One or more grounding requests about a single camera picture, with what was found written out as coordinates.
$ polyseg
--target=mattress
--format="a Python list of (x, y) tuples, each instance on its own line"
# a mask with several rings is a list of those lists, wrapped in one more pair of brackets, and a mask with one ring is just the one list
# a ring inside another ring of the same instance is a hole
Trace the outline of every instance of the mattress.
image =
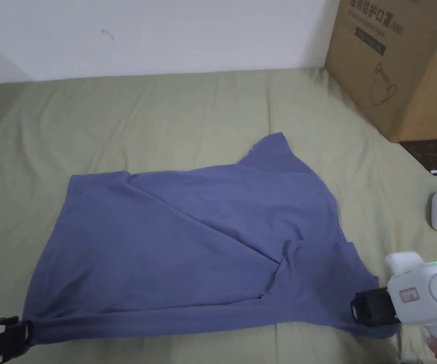
[[(385, 140), (324, 69), (1, 84), (0, 317), (22, 311), (70, 176), (235, 163), (275, 132), (336, 196), (347, 239), (381, 284), (389, 253), (437, 260), (437, 177)], [(403, 327), (375, 340), (290, 322), (36, 346), (14, 363), (436, 362), (425, 336)]]

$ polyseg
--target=chinese characters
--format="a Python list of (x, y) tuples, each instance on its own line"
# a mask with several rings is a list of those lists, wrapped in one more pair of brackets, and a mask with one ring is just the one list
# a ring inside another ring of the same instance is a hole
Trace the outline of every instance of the chinese characters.
[(364, 14), (369, 18), (375, 19), (385, 28), (391, 29), (394, 33), (402, 36), (404, 34), (404, 26), (393, 21), (394, 14), (385, 9), (379, 8), (375, 3), (369, 0), (350, 0), (352, 7), (357, 9), (360, 14)]

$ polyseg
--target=cardboard box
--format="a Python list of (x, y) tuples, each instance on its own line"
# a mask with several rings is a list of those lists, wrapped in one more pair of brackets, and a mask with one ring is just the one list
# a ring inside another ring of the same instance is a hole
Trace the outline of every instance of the cardboard box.
[(389, 141), (437, 139), (437, 0), (341, 0), (326, 68)]

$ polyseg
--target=wall stain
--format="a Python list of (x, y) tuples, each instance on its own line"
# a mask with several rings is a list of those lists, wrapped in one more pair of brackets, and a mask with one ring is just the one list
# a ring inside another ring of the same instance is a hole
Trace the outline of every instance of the wall stain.
[(112, 34), (110, 34), (109, 32), (107, 32), (105, 29), (102, 29), (102, 34), (108, 35), (109, 37), (111, 37), (112, 40), (115, 39), (115, 37)]

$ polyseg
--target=wrinkled fabric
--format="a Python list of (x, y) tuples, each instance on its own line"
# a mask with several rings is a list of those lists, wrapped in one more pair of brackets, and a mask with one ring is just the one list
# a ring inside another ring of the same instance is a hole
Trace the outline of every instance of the wrinkled fabric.
[(23, 319), (33, 345), (287, 321), (387, 338), (397, 326), (356, 325), (349, 308), (378, 287), (279, 133), (237, 164), (73, 176)]

